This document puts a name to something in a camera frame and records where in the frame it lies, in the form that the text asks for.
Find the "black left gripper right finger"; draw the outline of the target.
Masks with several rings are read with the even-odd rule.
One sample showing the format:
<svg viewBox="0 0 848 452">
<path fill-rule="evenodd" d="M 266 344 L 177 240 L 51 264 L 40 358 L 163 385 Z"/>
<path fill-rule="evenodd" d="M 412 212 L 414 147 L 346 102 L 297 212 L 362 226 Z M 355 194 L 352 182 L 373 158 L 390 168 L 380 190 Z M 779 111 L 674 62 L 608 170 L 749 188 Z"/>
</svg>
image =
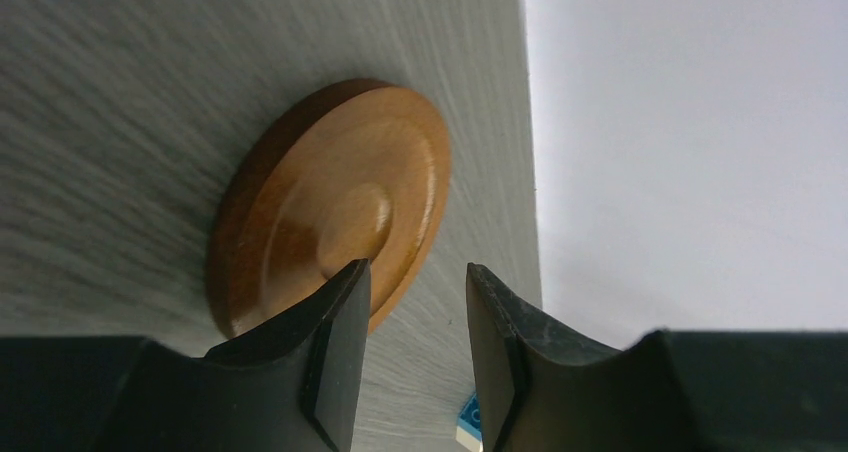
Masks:
<svg viewBox="0 0 848 452">
<path fill-rule="evenodd" d="M 843 332 L 670 331 L 617 350 L 470 264 L 487 451 L 843 451 Z"/>
</svg>

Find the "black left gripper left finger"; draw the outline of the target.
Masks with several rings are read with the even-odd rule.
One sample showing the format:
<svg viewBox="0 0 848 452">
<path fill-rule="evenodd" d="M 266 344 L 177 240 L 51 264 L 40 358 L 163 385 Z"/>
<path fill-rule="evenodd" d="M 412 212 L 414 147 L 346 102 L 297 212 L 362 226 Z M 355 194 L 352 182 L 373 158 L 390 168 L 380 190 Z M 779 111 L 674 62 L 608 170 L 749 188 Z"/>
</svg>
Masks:
<svg viewBox="0 0 848 452">
<path fill-rule="evenodd" d="M 141 336 L 5 337 L 5 451 L 347 451 L 367 338 L 355 260 L 254 329 L 189 357 Z"/>
</svg>

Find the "brown ringed coaster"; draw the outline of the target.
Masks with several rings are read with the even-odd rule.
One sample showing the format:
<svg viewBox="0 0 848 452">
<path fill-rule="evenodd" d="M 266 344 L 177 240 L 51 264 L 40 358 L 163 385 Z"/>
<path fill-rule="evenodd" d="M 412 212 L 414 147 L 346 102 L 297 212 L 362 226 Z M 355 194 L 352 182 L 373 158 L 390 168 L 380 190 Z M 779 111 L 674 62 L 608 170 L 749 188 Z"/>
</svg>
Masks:
<svg viewBox="0 0 848 452">
<path fill-rule="evenodd" d="M 446 121 L 421 93 L 357 78 L 308 95 L 261 135 L 219 203 L 205 265 L 216 326 L 241 335 L 365 259 L 377 328 L 426 260 L 450 177 Z"/>
</svg>

